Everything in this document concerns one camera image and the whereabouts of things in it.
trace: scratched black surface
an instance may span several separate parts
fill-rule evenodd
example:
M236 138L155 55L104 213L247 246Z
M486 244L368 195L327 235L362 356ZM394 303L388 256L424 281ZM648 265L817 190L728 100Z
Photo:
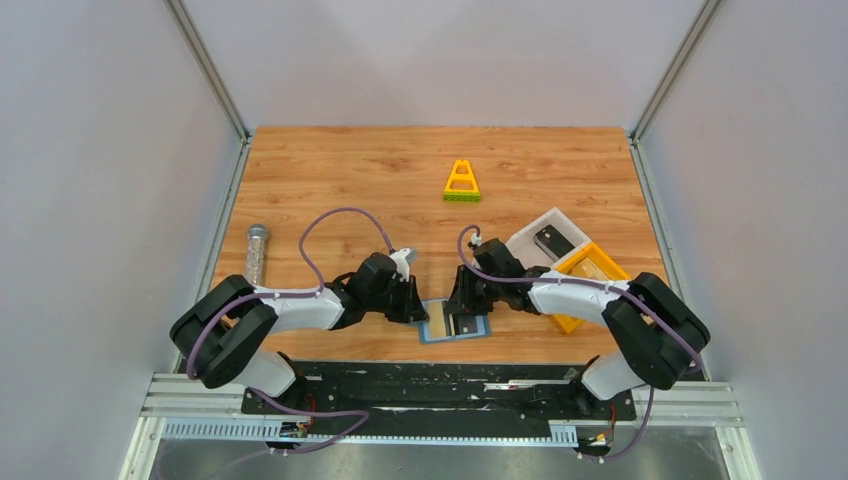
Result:
M569 385L538 384L526 390L485 391L485 383L564 380L579 366L428 363L297 362L317 411L361 409L371 414L360 435L440 437L548 437L548 420L583 419L569 401ZM629 392L613 399L620 420L636 418ZM308 409L303 402L301 408ZM386 410L378 407L393 407ZM243 399L248 414L276 413L257 398ZM593 420L609 420L608 406ZM317 419L315 434L335 434L358 417Z

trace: white wall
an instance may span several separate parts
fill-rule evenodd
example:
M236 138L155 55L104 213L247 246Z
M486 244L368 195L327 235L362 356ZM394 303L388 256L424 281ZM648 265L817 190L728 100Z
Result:
M118 475L237 154L161 1L0 7L0 470Z
M186 0L245 122L620 125L702 0Z
M729 1L644 145L769 480L844 478L848 3Z

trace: gray floor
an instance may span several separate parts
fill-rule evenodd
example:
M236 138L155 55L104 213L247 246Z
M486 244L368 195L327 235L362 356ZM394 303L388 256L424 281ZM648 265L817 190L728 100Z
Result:
M617 427L618 448L633 428ZM625 459L594 465L571 449L341 444L302 456L261 455L222 471L234 460L267 450L232 441L166 441L160 447L161 479L424 480L424 479L727 479L710 428L653 428Z

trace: yellow triangular object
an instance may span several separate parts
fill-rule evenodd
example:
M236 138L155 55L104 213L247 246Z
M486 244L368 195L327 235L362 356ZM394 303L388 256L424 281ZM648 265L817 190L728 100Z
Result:
M479 202L483 198L471 162L464 158L454 162L443 198L448 202Z

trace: wood grain surface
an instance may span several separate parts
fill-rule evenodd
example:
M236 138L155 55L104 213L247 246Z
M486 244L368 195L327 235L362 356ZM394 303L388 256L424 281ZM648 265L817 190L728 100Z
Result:
M482 202L447 203L453 162L471 161ZM396 248L412 246L422 299L450 295L456 237L469 223L506 241L559 207L628 273L664 276L654 233L618 128L260 128L218 261L215 282L244 273L246 231L265 224L271 238L265 285L313 287L297 241L318 215L339 206L374 214ZM341 213L313 230L306 251L327 279L386 251L365 218ZM380 315L338 331L274 335L264 348L298 359L446 362L584 362L615 348L609 333L583 324L570 335L549 317L499 304L489 338L420 345L417 329Z

